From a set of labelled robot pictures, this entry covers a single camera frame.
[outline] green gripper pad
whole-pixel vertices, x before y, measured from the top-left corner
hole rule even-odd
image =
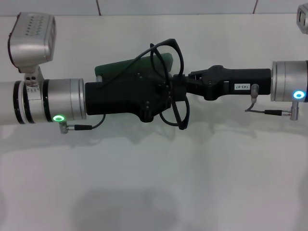
[[[166,63],[167,71],[168,73],[171,71],[172,64],[173,64],[173,58],[172,54],[170,53],[164,53],[161,54],[163,57],[163,60]],[[120,73],[125,67],[127,67],[132,60],[122,61],[118,63],[113,64],[106,64],[97,66],[95,68],[95,75],[96,76],[102,76],[102,77],[113,77]],[[160,74],[164,74],[163,66],[161,65],[161,62],[157,58],[156,55],[153,56],[153,62],[155,65],[156,70]],[[135,75],[137,73],[141,74],[153,74],[154,70],[151,65],[150,57],[143,57],[139,59],[129,70],[127,70],[123,75]]]

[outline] green led ring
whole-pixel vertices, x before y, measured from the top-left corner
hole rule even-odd
[[[61,122],[61,121],[65,120],[65,118],[62,115],[56,115],[52,119],[54,121],[57,121],[57,122]]]

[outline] tiled wall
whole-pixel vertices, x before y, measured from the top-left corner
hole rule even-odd
[[[54,15],[295,13],[308,0],[0,0],[0,15],[34,11]]]

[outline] white tabletop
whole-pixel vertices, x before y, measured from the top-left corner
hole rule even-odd
[[[98,65],[175,38],[185,73],[215,64],[271,68],[306,60],[295,15],[57,17],[45,78],[95,81]],[[23,79],[0,17],[1,81]],[[245,113],[249,96],[189,96],[185,131],[156,117],[108,115],[93,131],[56,124],[0,127],[1,231],[303,231],[308,227],[306,105],[299,121]],[[258,98],[259,109],[289,103]],[[166,112],[172,118],[172,112]],[[89,116],[95,124],[100,116]]]

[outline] label sticker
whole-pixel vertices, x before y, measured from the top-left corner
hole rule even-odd
[[[250,83],[236,83],[234,90],[250,90]]]

